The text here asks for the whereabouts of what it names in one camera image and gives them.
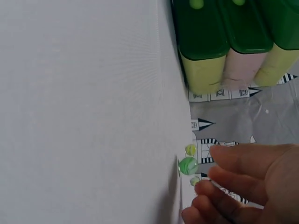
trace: pink container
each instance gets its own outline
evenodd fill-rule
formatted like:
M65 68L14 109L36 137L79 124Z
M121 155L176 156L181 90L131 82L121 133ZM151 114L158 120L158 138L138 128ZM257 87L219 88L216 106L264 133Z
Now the pink container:
M230 90L246 88L261 67L267 53L240 54L230 49L225 61L222 85Z

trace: finger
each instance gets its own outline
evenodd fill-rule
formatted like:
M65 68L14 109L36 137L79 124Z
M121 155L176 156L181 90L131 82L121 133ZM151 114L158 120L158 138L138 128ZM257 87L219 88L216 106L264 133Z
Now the finger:
M231 224L219 211L213 206L209 198L205 195L198 195L192 201L192 206L197 208L201 216L207 223L213 224Z
M195 185L195 191L199 195L206 195L220 214L228 220L233 220L233 223L236 224L253 223L262 211L245 207L242 203L226 195L210 181L200 181Z
M247 175L234 174L220 167L210 168L209 177L222 187L251 202L264 206L268 201L264 181Z
M210 153L215 162L227 171L264 179L269 167L292 147L293 145L257 144L212 146Z
M182 211L182 218L185 224L206 224L200 212L193 206Z

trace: black and white stripes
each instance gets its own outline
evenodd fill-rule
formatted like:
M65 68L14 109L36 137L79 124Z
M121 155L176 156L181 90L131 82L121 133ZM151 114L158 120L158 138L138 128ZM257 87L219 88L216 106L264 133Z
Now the black and white stripes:
M216 139L201 139L201 144L214 144L217 145L218 141Z
M297 78L297 76L291 75L290 73L286 73L283 77L282 77L282 83L287 83L293 79Z
M212 163L214 159L212 157L201 158L201 163Z

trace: gray fabric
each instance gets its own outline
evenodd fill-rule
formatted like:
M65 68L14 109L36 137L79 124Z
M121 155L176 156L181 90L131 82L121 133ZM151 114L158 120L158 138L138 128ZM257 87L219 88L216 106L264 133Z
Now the gray fabric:
M252 88L242 93L219 92L220 100L215 100L215 94L195 96L189 93L193 143L198 147L195 157L198 159L199 169L195 175L181 175L183 208L190 206L196 196L193 186L190 185L191 178L206 178L209 168L215 165L209 154L211 145L299 142L299 77L296 76L299 74L299 63L289 72L277 86L252 85ZM244 93L243 98L233 99L238 93ZM231 196L240 202L248 203L236 194Z

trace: yellow container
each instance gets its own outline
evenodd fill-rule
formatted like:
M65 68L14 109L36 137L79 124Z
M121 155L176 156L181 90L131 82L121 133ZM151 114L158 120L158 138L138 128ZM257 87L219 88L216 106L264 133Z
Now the yellow container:
M254 82L259 86L273 86L299 58L299 50L283 50L276 44L267 54Z
M197 61L181 57L191 92L202 95L219 90L226 56Z

